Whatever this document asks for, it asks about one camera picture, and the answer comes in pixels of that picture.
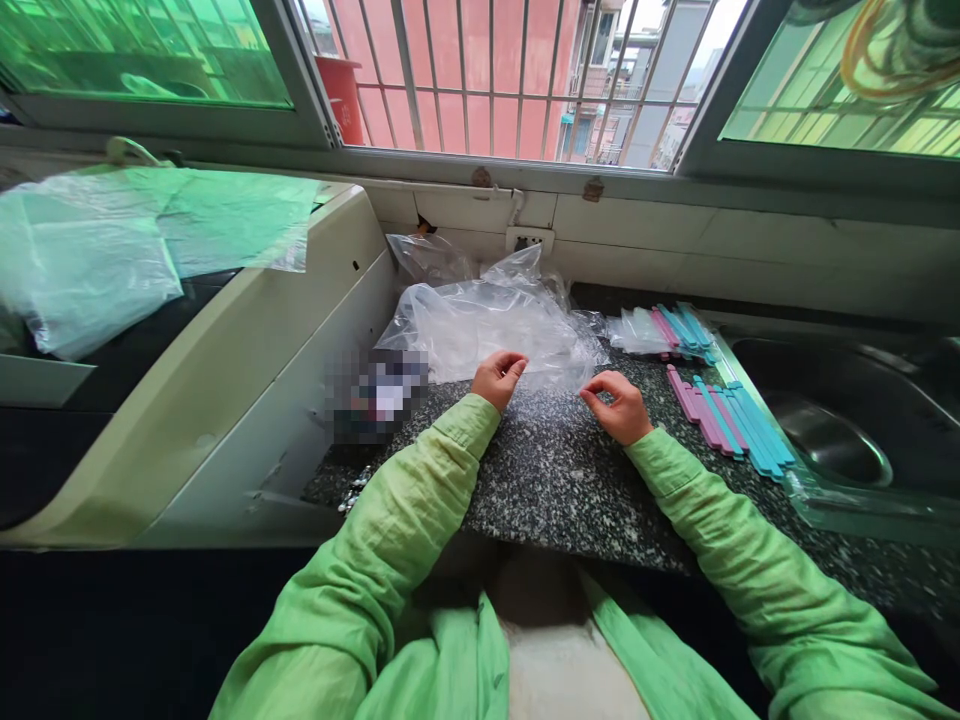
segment green sleeve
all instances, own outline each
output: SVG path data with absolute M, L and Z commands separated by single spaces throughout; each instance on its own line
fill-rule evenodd
M 627 454 L 747 635 L 771 718 L 960 717 L 883 616 L 662 429 Z
M 499 422 L 489 402 L 467 395 L 383 464 L 336 536 L 284 587 L 211 718 L 353 717 L 393 657 L 407 598 L 460 528 Z

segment pink building wall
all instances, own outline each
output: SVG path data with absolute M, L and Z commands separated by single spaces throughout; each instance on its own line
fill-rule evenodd
M 370 53 L 359 0 L 324 0 L 336 4 L 340 26 L 351 60 L 361 63 L 357 80 L 361 83 L 377 83 L 373 57 Z M 398 89 L 385 91 L 386 102 L 401 149 L 415 150 L 413 126 L 403 90 L 403 74 L 400 69 L 400 51 L 390 0 L 365 0 L 370 33 L 373 37 L 380 66 L 380 75 L 385 85 Z M 437 85 L 441 88 L 460 90 L 460 41 L 457 33 L 457 5 L 454 0 L 428 0 L 430 11 L 430 35 L 433 39 L 433 57 L 437 73 Z M 468 90 L 490 90 L 490 17 L 489 3 L 483 0 L 462 0 L 464 61 Z M 556 18 L 559 0 L 530 0 L 527 19 L 527 52 L 524 70 L 523 92 L 546 95 L 550 82 L 550 65 L 553 59 L 553 41 L 556 33 Z M 579 0 L 566 0 L 557 51 L 557 69 L 554 76 L 554 94 L 567 91 L 570 59 L 576 33 Z M 432 86 L 430 55 L 427 49 L 427 31 L 421 0 L 404 0 L 404 18 L 413 63 L 414 80 L 418 86 Z M 520 91 L 520 55 L 523 35 L 523 1 L 496 0 L 494 3 L 494 91 L 517 93 Z M 460 95 L 439 94 L 440 117 L 432 92 L 418 92 L 417 102 L 423 129 L 424 149 L 440 151 L 439 122 L 442 121 L 444 150 L 448 153 L 466 153 L 464 137 L 463 100 Z M 364 137 L 368 144 L 377 147 L 393 147 L 383 96 L 379 89 L 361 88 L 360 99 L 370 124 L 372 138 Z M 547 125 L 545 160 L 553 160 L 560 131 L 560 117 L 566 103 L 554 102 L 550 106 L 550 121 Z M 490 98 L 467 97 L 467 113 L 470 125 L 470 154 L 516 157 L 517 141 L 516 98 L 493 99 L 493 151 L 490 148 Z M 543 121 L 547 110 L 545 100 L 524 100 L 523 118 L 520 127 L 520 157 L 540 159 L 543 140 Z

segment person's left hand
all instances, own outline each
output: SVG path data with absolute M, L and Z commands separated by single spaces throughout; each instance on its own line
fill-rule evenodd
M 470 392 L 482 397 L 503 415 L 528 362 L 527 356 L 521 353 L 497 350 L 480 363 Z

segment window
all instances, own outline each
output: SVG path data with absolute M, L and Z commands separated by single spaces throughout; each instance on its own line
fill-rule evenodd
M 0 23 L 0 64 L 25 93 L 292 104 L 247 0 L 8 0 Z
M 955 0 L 795 3 L 721 138 L 957 157 L 956 9 Z
M 600 16 L 600 25 L 597 28 L 597 39 L 593 43 L 593 57 L 591 65 L 606 65 L 610 57 L 610 41 L 613 39 L 613 24 L 617 13 L 605 12 Z
M 570 144 L 570 135 L 573 128 L 573 117 L 567 115 L 563 118 L 563 146 L 560 148 L 562 154 L 566 154 Z M 590 136 L 590 130 L 593 126 L 593 120 L 580 118 L 580 124 L 577 126 L 577 134 L 573 141 L 573 148 L 570 149 L 573 155 L 584 155 L 587 152 L 587 138 Z
M 956 5 L 0 0 L 0 144 L 953 226 Z
M 746 1 L 304 7 L 316 52 L 334 54 L 330 28 L 336 57 L 357 63 L 362 123 L 348 144 L 669 172 Z
M 273 0 L 3 0 L 0 100 L 28 127 L 330 147 Z
M 960 187 L 956 10 L 953 0 L 755 3 L 678 172 L 842 190 L 843 202 L 825 202 L 833 216 L 877 193 L 945 212 Z

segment hand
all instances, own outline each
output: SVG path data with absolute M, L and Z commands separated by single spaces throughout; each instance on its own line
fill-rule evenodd
M 526 355 L 497 350 L 480 363 L 470 392 L 482 397 L 503 415 L 528 362 L 530 361 Z
M 613 395 L 613 404 L 607 405 L 597 397 L 597 393 L 603 390 Z M 621 445 L 633 445 L 653 432 L 643 395 L 618 372 L 606 370 L 600 373 L 583 386 L 580 397 L 603 429 Z

